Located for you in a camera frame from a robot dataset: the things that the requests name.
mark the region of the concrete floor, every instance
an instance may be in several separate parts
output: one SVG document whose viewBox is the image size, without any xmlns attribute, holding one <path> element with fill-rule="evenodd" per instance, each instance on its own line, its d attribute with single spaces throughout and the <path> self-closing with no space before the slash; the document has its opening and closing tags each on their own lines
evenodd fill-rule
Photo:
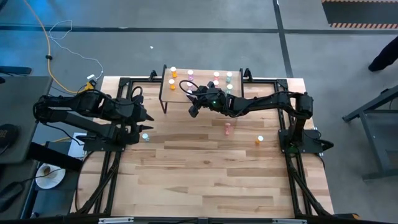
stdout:
<svg viewBox="0 0 398 224">
<path fill-rule="evenodd" d="M 276 29 L 272 0 L 70 0 L 31 1 L 44 24 L 73 19 L 74 26 L 258 28 Z M 330 29 L 320 0 L 279 0 L 285 29 Z M 0 24 L 37 24 L 22 1 L 9 1 Z M 286 35 L 295 78 L 304 78 L 314 97 L 314 121 L 324 139 L 335 143 L 325 153 L 326 176 L 335 213 L 357 213 L 365 220 L 398 222 L 398 177 L 362 181 L 376 171 L 359 120 L 341 117 L 398 84 L 398 63 L 379 73 L 369 62 L 395 35 Z M 28 66 L 47 75 L 47 46 L 41 32 L 0 31 L 0 64 Z M 60 43 L 97 58 L 104 75 L 148 75 L 163 64 L 177 67 L 237 70 L 249 67 L 255 77 L 286 77 L 278 34 L 99 33 L 71 32 Z M 99 66 L 52 44 L 52 68 L 58 79 L 77 90 Z M 58 95 L 52 89 L 51 94 Z M 78 131 L 58 125 L 69 133 Z M 34 141 L 64 137 L 39 126 Z"/>
</svg>

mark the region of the wooden tabletop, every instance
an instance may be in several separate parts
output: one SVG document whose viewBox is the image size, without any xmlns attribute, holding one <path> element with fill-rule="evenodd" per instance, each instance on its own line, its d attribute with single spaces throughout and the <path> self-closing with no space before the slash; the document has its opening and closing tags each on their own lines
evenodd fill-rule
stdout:
<svg viewBox="0 0 398 224">
<path fill-rule="evenodd" d="M 115 97 L 119 78 L 104 77 L 101 91 Z M 302 79 L 287 80 L 290 91 L 305 91 Z M 196 118 L 191 118 L 189 104 L 176 104 L 163 114 L 160 85 L 137 84 L 143 87 L 145 108 L 155 119 L 144 124 L 154 129 L 146 131 L 149 142 L 128 146 L 122 154 L 113 216 L 294 216 L 286 163 L 277 137 L 277 110 L 229 118 L 203 108 Z M 244 85 L 246 98 L 273 92 L 272 85 Z M 233 127 L 229 136 L 224 135 L 225 123 Z M 312 120 L 305 127 L 312 128 Z M 264 136 L 260 146 L 254 143 L 258 135 Z M 104 152 L 93 153 L 83 168 L 78 186 L 79 206 L 98 185 L 103 157 Z M 333 213 L 321 160 L 312 154 L 302 157 L 309 189 Z M 298 195 L 300 208 L 305 211 L 301 190 Z"/>
<path fill-rule="evenodd" d="M 214 70 L 193 70 L 193 83 L 196 85 L 204 85 L 214 80 L 214 72 L 219 72 L 220 75 L 218 77 L 219 85 L 218 88 L 226 91 L 227 84 L 231 84 L 233 86 L 231 94 L 234 96 L 242 96 L 242 81 L 241 81 L 241 73 L 239 71 L 214 71 Z M 231 83 L 226 82 L 226 73 L 231 72 L 232 78 Z M 175 90 L 170 89 L 169 80 L 175 80 Z M 164 73 L 164 82 L 162 88 L 162 101 L 164 102 L 173 102 L 173 103 L 191 103 L 191 101 L 187 98 L 187 94 L 184 93 L 180 87 L 179 83 L 182 80 L 188 80 L 188 69 L 177 68 L 177 77 L 172 78 L 172 72 L 169 68 L 166 68 Z M 187 83 L 182 83 L 182 87 L 185 90 L 188 90 Z"/>
</svg>

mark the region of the black mat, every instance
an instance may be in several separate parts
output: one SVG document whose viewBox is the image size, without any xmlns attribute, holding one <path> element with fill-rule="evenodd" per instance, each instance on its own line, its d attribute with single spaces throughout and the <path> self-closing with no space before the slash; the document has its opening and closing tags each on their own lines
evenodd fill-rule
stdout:
<svg viewBox="0 0 398 224">
<path fill-rule="evenodd" d="M 398 2 L 329 0 L 322 6 L 332 27 L 391 29 L 398 24 Z"/>
</svg>

